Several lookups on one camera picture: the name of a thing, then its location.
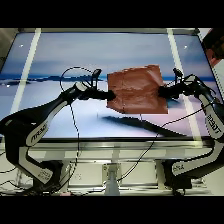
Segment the brown cloth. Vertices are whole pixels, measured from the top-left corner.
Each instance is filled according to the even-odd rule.
[[[108,90],[116,98],[107,107],[123,114],[168,114],[166,99],[158,96],[163,86],[158,65],[129,68],[108,74]]]

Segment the brown leather piece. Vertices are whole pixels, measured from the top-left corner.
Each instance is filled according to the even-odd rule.
[[[107,107],[123,114],[168,114],[166,99],[158,96],[163,86],[158,65],[129,68],[107,76],[108,89],[116,98]]]

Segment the robotic arm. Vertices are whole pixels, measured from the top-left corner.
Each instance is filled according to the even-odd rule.
[[[61,161],[39,163],[28,155],[29,148],[48,131],[54,116],[76,99],[112,100],[114,97],[112,91],[99,91],[92,85],[88,87],[77,82],[62,92],[57,99],[38,107],[18,111],[0,122],[0,133],[5,136],[7,160],[34,179],[34,187],[28,191],[29,193],[27,192],[27,195],[36,195],[44,191],[53,192],[61,187],[60,175],[63,166]]]
[[[161,97],[178,98],[179,94],[194,95],[201,101],[209,135],[214,140],[212,150],[186,160],[166,160],[163,168],[165,185],[172,189],[190,189],[191,179],[201,178],[224,166],[224,105],[211,94],[211,90],[197,76],[189,75],[171,87],[160,87]]]

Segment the large display screen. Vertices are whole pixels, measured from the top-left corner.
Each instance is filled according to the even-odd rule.
[[[0,74],[0,119],[9,115],[19,80],[27,60],[33,33],[21,33],[8,54]],[[174,35],[185,76],[197,75],[221,96],[212,70],[197,36]],[[69,67],[102,69],[98,88],[107,90],[107,74],[125,68],[156,64],[165,83],[174,80],[175,67],[167,34],[139,33],[41,33],[19,109],[38,106],[55,99],[61,92],[59,77]],[[64,89],[71,87],[80,76],[89,75],[79,69],[65,75]],[[200,101],[188,97],[194,111]],[[72,104],[80,138],[192,136],[189,119],[159,128],[164,123],[187,115],[181,96],[168,100],[168,114],[120,114],[106,107],[106,101],[77,100]],[[200,136],[208,136],[203,111],[195,115]],[[76,138],[69,107],[63,108],[52,120],[44,137]]]

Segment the orange fabric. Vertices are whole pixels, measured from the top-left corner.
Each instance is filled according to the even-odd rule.
[[[107,78],[108,89],[116,95],[108,108],[125,114],[168,114],[166,100],[158,96],[164,85],[158,65],[124,69]]]

